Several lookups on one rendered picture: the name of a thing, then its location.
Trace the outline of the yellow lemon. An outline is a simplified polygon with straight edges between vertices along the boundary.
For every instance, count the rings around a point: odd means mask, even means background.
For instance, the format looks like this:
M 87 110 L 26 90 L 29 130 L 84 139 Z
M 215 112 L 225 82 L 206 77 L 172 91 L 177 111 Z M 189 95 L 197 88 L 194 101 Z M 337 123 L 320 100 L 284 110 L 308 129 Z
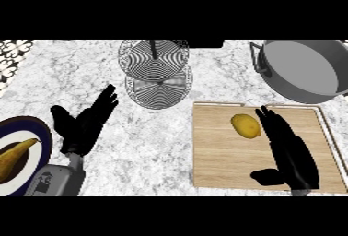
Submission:
M 261 126 L 247 114 L 236 114 L 231 118 L 231 125 L 236 132 L 249 139 L 261 136 Z

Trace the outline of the wooden tray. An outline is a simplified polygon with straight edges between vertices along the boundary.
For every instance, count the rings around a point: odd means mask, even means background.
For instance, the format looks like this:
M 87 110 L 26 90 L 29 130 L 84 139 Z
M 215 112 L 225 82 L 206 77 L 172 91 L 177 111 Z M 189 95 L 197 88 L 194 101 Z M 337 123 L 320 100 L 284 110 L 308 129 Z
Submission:
M 286 119 L 295 135 L 309 149 L 320 174 L 318 193 L 348 194 L 348 168 L 339 153 L 321 108 L 315 105 L 270 104 Z M 197 187 L 286 191 L 289 187 L 261 185 L 253 171 L 273 168 L 274 158 L 265 136 L 245 138 L 236 132 L 231 118 L 255 115 L 242 103 L 193 103 L 193 185 Z

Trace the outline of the grey metal pot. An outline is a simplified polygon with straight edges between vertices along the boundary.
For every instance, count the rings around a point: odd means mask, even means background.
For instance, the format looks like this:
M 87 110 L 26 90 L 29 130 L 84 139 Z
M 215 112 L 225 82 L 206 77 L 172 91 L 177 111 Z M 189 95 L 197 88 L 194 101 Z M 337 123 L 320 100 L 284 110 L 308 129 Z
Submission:
M 271 89 L 306 104 L 348 95 L 348 45 L 339 40 L 250 43 L 252 67 Z

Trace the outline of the blue rimmed white plate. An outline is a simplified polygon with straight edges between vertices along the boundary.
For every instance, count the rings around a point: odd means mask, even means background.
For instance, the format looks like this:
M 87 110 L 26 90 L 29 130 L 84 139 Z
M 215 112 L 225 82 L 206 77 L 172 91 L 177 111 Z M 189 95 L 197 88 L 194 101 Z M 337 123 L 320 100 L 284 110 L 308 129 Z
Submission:
M 51 133 L 43 120 L 15 116 L 0 122 L 0 196 L 23 196 L 47 164 Z

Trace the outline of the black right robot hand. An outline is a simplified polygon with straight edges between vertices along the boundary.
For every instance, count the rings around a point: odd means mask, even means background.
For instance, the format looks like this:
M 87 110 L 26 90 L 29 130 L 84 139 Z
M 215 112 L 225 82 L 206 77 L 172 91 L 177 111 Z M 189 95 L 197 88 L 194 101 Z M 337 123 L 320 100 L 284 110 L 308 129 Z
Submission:
M 264 186 L 286 184 L 292 190 L 318 189 L 318 168 L 302 138 L 295 135 L 281 115 L 265 106 L 255 114 L 270 140 L 276 169 L 253 171 L 250 177 Z

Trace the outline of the black appliance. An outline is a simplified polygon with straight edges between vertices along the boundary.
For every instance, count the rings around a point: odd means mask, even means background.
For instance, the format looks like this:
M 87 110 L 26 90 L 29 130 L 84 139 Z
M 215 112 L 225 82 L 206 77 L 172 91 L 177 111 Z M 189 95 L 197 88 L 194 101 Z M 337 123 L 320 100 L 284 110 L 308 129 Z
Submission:
M 187 44 L 191 49 L 217 49 L 222 47 L 224 40 L 189 40 Z

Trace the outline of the yellow brown banana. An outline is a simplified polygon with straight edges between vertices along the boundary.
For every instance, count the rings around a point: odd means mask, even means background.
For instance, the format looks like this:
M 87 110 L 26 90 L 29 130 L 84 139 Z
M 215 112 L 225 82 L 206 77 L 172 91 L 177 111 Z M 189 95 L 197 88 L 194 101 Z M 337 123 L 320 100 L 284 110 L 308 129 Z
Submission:
M 0 154 L 0 182 L 7 179 L 19 158 L 37 142 L 37 138 L 29 138 L 16 144 L 3 154 Z

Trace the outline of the black and white patterned panel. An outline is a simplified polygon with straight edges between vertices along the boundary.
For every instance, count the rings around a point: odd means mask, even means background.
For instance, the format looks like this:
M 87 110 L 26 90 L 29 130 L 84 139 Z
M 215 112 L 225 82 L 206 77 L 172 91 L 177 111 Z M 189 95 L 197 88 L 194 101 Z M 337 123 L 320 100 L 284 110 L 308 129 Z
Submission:
M 9 86 L 32 44 L 34 40 L 0 40 L 0 92 Z

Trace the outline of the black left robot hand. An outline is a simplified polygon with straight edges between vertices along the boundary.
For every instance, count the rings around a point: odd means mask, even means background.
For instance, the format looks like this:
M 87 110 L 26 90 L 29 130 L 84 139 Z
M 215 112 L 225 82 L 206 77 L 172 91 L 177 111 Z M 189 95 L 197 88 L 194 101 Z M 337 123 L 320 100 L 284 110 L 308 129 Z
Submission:
M 96 144 L 99 134 L 113 108 L 118 105 L 115 86 L 109 85 L 100 92 L 90 108 L 73 117 L 60 105 L 50 108 L 53 127 L 62 137 L 60 153 L 85 156 Z

